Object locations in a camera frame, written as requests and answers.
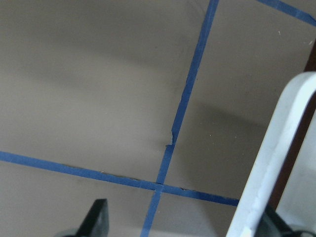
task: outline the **black object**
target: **black object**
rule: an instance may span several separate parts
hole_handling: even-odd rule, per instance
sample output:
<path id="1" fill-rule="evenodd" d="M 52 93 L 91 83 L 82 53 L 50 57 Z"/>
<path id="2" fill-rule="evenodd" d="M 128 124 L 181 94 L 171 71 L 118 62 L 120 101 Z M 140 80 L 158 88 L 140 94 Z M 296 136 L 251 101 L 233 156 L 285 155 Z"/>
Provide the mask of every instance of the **black object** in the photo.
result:
<path id="1" fill-rule="evenodd" d="M 107 237 L 109 232 L 109 212 L 106 199 L 94 201 L 79 230 L 74 236 L 64 237 Z"/>
<path id="2" fill-rule="evenodd" d="M 308 231 L 293 231 L 268 205 L 262 215 L 255 237 L 316 237 L 316 235 Z"/>

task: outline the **concrete floor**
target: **concrete floor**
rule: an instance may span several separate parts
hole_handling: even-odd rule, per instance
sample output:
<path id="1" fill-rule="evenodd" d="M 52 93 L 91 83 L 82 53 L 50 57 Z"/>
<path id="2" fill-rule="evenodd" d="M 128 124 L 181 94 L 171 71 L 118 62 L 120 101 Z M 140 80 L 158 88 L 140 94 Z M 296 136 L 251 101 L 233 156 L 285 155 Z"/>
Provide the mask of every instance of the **concrete floor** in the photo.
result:
<path id="1" fill-rule="evenodd" d="M 0 2 L 0 150 L 154 182 L 207 5 Z M 166 184 L 239 198 L 315 38 L 315 27 L 255 0 L 220 0 Z M 5 162 L 0 170 L 3 236 L 78 227 L 96 198 L 109 200 L 110 237 L 139 236 L 153 194 Z M 150 236 L 225 236 L 234 210 L 162 194 Z"/>

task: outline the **blue tape line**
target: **blue tape line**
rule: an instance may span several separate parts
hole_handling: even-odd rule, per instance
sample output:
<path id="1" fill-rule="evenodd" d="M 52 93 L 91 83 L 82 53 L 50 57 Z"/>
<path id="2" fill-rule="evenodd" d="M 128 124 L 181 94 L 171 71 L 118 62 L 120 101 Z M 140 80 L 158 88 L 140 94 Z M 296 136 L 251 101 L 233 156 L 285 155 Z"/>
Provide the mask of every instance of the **blue tape line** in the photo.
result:
<path id="1" fill-rule="evenodd" d="M 155 213 L 159 205 L 162 188 L 163 185 L 160 185 L 152 197 L 140 237 L 147 237 L 149 235 L 149 231 L 153 225 Z"/>
<path id="2" fill-rule="evenodd" d="M 181 101 L 180 104 L 178 106 L 178 110 L 175 116 L 175 119 L 173 121 L 173 125 L 172 125 L 172 144 L 171 145 L 167 145 L 163 158 L 162 158 L 162 163 L 159 169 L 159 173 L 158 173 L 158 177 L 156 182 L 159 184 L 164 184 L 164 181 L 166 179 L 166 175 L 169 169 L 169 165 L 171 162 L 171 157 L 178 139 L 178 135 L 180 132 L 180 128 L 181 128 L 181 124 L 184 118 L 184 114 L 186 112 L 187 106 L 188 106 L 188 102 L 190 99 L 190 95 L 193 89 L 193 85 L 194 82 L 196 80 L 197 77 L 197 73 L 198 73 L 198 68 L 199 65 L 201 63 L 202 60 L 202 56 L 203 56 L 203 52 L 205 49 L 205 45 L 207 42 L 207 38 L 209 35 L 209 32 L 211 30 L 212 27 L 212 22 L 215 16 L 215 12 L 216 12 L 216 8 L 218 5 L 218 1 L 219 0 L 210 0 L 208 8 L 207 8 L 207 12 L 205 15 L 205 19 L 201 28 L 201 32 L 198 38 L 198 42 L 197 42 L 197 46 L 194 52 L 194 56 L 191 62 L 191 66 L 190 66 L 190 70 L 187 76 L 187 81 L 186 81 L 186 85 L 184 87 L 183 93 L 182 93 L 182 97 L 181 97 Z"/>
<path id="3" fill-rule="evenodd" d="M 90 169 L 83 169 L 83 168 L 76 168 L 70 167 L 64 164 L 59 164 L 51 161 L 45 161 L 42 159 L 30 158 L 20 155 L 15 155 L 6 152 L 0 152 L 0 160 L 21 164 L 25 166 L 30 166 L 39 169 L 51 170 L 56 171 L 64 174 L 71 174 L 75 176 L 80 176 L 89 179 L 96 179 L 106 182 L 111 182 L 115 184 L 122 184 L 127 185 L 135 188 L 142 188 L 147 190 L 156 190 L 158 184 L 144 181 L 144 180 L 136 180 L 127 177 L 119 177 L 112 174 L 104 174 L 100 171 L 90 170 Z"/>
<path id="4" fill-rule="evenodd" d="M 211 202 L 230 205 L 230 206 L 237 206 L 239 202 L 238 199 L 234 199 L 234 198 L 222 197 L 218 195 L 207 194 L 207 193 L 202 193 L 202 192 L 193 191 L 193 190 L 186 190 L 186 189 L 181 189 L 181 188 L 169 186 L 169 185 L 164 185 L 162 192 L 167 193 L 167 194 L 174 194 L 174 195 L 178 195 L 182 197 L 187 197 L 187 198 L 195 198 L 195 199 L 204 200 L 204 201 L 211 201 Z"/>
<path id="5" fill-rule="evenodd" d="M 316 26 L 316 19 L 310 14 L 301 11 L 293 6 L 290 6 L 279 0 L 257 0 L 265 5 L 275 8 L 276 10 L 282 11 L 290 16 L 293 16 L 301 21 L 304 21 L 312 26 Z"/>

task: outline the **blue line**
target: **blue line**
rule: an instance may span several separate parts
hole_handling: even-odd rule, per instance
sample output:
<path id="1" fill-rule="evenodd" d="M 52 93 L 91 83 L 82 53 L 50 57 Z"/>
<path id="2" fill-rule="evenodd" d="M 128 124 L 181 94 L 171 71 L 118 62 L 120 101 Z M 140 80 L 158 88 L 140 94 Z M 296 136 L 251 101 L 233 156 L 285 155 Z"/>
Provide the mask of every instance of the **blue line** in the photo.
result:
<path id="1" fill-rule="evenodd" d="M 273 7 L 276 10 L 282 11 L 290 16 L 293 16 L 301 21 L 304 21 L 312 26 L 316 26 L 316 19 L 313 18 L 310 14 L 301 11 L 293 6 L 290 6 L 279 0 L 257 0 L 265 5 Z"/>
<path id="2" fill-rule="evenodd" d="M 104 174 L 100 171 L 90 170 L 90 169 L 83 169 L 83 168 L 76 168 L 70 167 L 64 164 L 59 164 L 51 161 L 45 161 L 42 159 L 30 158 L 20 155 L 15 155 L 6 152 L 0 152 L 0 160 L 21 164 L 25 166 L 30 166 L 39 169 L 51 170 L 55 172 L 60 172 L 64 174 L 71 174 L 75 176 L 80 176 L 89 179 L 96 179 L 106 182 L 111 182 L 115 184 L 122 184 L 127 185 L 135 188 L 142 188 L 147 190 L 156 190 L 159 186 L 153 182 L 144 181 L 144 180 L 136 180 L 127 177 L 119 177 L 112 174 Z"/>
<path id="3" fill-rule="evenodd" d="M 160 185 L 159 188 L 156 189 L 155 194 L 152 197 L 152 201 L 149 205 L 149 209 L 146 215 L 146 219 L 145 219 L 140 237 L 147 237 L 149 235 L 149 231 L 153 225 L 155 213 L 157 211 L 158 204 L 160 201 L 162 189 L 163 189 L 163 185 Z"/>
<path id="4" fill-rule="evenodd" d="M 230 206 L 237 206 L 239 202 L 238 199 L 234 199 L 234 198 L 222 197 L 218 195 L 207 194 L 207 193 L 202 193 L 202 192 L 193 191 L 193 190 L 181 189 L 181 188 L 169 186 L 169 185 L 164 185 L 162 192 L 167 193 L 167 194 L 187 197 L 187 198 L 195 198 L 195 199 L 204 200 L 204 201 L 211 201 L 211 202 L 230 205 Z"/>
<path id="5" fill-rule="evenodd" d="M 199 65 L 202 60 L 203 52 L 205 49 L 205 45 L 207 42 L 207 38 L 212 27 L 212 22 L 215 16 L 216 8 L 219 0 L 210 0 L 207 12 L 205 15 L 205 19 L 201 28 L 201 32 L 198 38 L 197 46 L 194 52 L 194 56 L 191 62 L 190 70 L 187 76 L 187 82 L 184 87 L 180 104 L 178 106 L 178 110 L 173 121 L 172 125 L 172 144 L 166 146 L 166 150 L 164 152 L 162 163 L 159 169 L 158 177 L 156 183 L 164 184 L 166 179 L 166 175 L 169 169 L 169 165 L 171 162 L 171 157 L 178 139 L 178 135 L 180 132 L 181 124 L 184 118 L 184 114 L 187 110 L 188 102 L 190 99 L 190 95 L 193 89 L 194 82 L 197 77 Z"/>

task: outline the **floor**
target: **floor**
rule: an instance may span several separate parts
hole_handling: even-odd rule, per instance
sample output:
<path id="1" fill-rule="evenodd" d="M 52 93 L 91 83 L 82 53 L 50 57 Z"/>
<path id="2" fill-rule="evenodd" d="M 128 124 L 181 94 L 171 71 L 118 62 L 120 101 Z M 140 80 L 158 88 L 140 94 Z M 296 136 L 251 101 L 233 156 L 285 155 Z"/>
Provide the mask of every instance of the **floor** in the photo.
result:
<path id="1" fill-rule="evenodd" d="M 1 234 L 63 236 L 107 198 L 110 237 L 225 236 L 278 97 L 307 62 L 316 4 L 0 9 Z"/>

